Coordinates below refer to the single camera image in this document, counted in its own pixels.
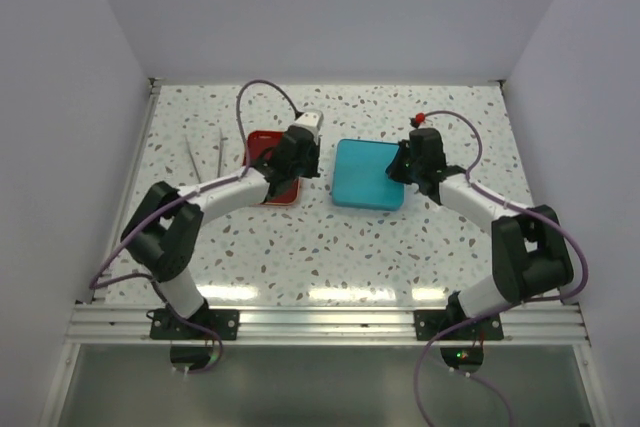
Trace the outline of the teal tin lid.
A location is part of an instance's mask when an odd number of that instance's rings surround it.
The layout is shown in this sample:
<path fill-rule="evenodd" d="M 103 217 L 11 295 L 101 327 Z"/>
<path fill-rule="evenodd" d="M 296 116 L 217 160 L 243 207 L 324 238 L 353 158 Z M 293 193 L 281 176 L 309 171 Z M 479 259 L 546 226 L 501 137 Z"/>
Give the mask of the teal tin lid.
<path fill-rule="evenodd" d="M 331 192 L 405 193 L 404 185 L 390 180 L 385 172 L 397 150 L 394 143 L 341 139 L 336 147 Z"/>

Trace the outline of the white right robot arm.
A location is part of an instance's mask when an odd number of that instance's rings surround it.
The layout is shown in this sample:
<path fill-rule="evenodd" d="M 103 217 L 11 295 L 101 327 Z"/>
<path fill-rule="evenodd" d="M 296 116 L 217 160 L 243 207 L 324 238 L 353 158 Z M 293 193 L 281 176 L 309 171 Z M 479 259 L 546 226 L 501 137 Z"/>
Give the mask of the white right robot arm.
<path fill-rule="evenodd" d="M 386 168 L 398 183 L 416 185 L 439 206 L 457 212 L 487 233 L 491 241 L 491 273 L 476 284 L 452 293 L 445 309 L 451 336 L 468 339 L 493 315 L 535 296 L 569 284 L 574 269 L 555 211 L 545 205 L 528 208 L 482 194 L 460 166 L 449 165 L 440 133 L 419 128 L 398 143 Z"/>

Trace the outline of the teal tin box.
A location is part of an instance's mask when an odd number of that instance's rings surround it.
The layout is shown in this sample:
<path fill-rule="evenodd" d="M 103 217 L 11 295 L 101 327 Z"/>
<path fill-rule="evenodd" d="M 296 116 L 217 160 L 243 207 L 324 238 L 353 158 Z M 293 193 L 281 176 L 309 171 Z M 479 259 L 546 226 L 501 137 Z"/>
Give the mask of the teal tin box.
<path fill-rule="evenodd" d="M 396 211 L 404 203 L 404 192 L 390 193 L 373 191 L 332 191 L 332 202 L 339 207 L 369 209 L 380 211 Z"/>

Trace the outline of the metal tongs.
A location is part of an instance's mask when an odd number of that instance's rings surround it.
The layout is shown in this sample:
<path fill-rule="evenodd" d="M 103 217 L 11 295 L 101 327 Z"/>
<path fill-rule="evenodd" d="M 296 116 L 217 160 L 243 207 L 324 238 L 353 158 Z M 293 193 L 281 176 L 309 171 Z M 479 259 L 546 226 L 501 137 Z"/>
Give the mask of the metal tongs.
<path fill-rule="evenodd" d="M 199 183 L 212 181 L 222 175 L 224 137 L 219 127 L 204 133 L 184 136 L 187 155 Z"/>

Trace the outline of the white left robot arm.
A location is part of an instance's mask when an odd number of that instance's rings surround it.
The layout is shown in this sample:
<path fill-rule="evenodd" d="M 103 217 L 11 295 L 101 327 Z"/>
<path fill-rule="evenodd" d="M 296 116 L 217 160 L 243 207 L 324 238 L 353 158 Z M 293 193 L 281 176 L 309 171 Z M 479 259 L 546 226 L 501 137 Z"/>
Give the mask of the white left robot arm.
<path fill-rule="evenodd" d="M 188 269 L 201 227 L 269 202 L 301 177 L 317 177 L 319 153 L 319 129 L 294 123 L 269 153 L 232 175 L 182 190 L 158 182 L 147 191 L 121 244 L 150 272 L 159 295 L 175 312 L 172 326 L 182 337 L 197 339 L 208 326 L 206 300 Z"/>

